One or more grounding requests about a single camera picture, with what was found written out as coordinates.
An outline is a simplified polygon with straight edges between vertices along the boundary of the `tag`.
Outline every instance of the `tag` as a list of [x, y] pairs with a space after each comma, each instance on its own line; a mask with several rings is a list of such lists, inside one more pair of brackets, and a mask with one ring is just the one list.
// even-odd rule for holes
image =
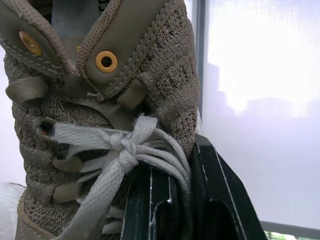
[[110, 0], [53, 0], [51, 25], [73, 64], [80, 46]]
[[69, 59], [71, 60], [72, 65], [76, 66], [76, 60], [81, 48], [81, 44], [84, 41], [84, 37], [62, 37], [61, 41]]

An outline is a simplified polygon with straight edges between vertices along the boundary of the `metal eyelet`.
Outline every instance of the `metal eyelet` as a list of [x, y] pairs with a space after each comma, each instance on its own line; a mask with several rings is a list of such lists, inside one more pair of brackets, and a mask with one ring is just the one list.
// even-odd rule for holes
[[34, 55], [40, 57], [42, 55], [42, 50], [39, 44], [27, 33], [24, 31], [19, 32], [22, 43], [25, 47]]
[[96, 67], [103, 73], [109, 74], [118, 66], [117, 57], [110, 51], [102, 51], [95, 58]]

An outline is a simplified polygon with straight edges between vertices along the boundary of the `shoelace bow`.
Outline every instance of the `shoelace bow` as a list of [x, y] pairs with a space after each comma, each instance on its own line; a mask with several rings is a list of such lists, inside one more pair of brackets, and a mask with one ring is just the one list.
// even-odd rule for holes
[[142, 115], [132, 132], [64, 123], [54, 125], [52, 139], [70, 144], [69, 156], [86, 150], [109, 150], [106, 156], [90, 161], [90, 170], [101, 169], [99, 176], [88, 195], [79, 200], [81, 205], [70, 224], [54, 240], [100, 240], [102, 232], [121, 228], [121, 221], [106, 226], [105, 222], [108, 214], [116, 214], [111, 204], [124, 176], [139, 162], [165, 171], [178, 180], [185, 214], [181, 238], [191, 238], [191, 170], [180, 145], [173, 137], [158, 129], [157, 122], [156, 118]]

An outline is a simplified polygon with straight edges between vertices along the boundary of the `window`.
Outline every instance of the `window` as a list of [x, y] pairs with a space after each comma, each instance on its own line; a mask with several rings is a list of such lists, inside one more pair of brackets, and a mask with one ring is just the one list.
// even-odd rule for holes
[[207, 0], [205, 19], [206, 136], [260, 220], [319, 230], [320, 1]]

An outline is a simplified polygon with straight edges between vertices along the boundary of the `shoe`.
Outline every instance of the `shoe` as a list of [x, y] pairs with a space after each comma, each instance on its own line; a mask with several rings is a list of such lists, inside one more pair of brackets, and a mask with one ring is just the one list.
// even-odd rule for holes
[[183, 0], [0, 0], [0, 44], [26, 171], [16, 240], [120, 239], [139, 162], [179, 180], [191, 219], [200, 84]]

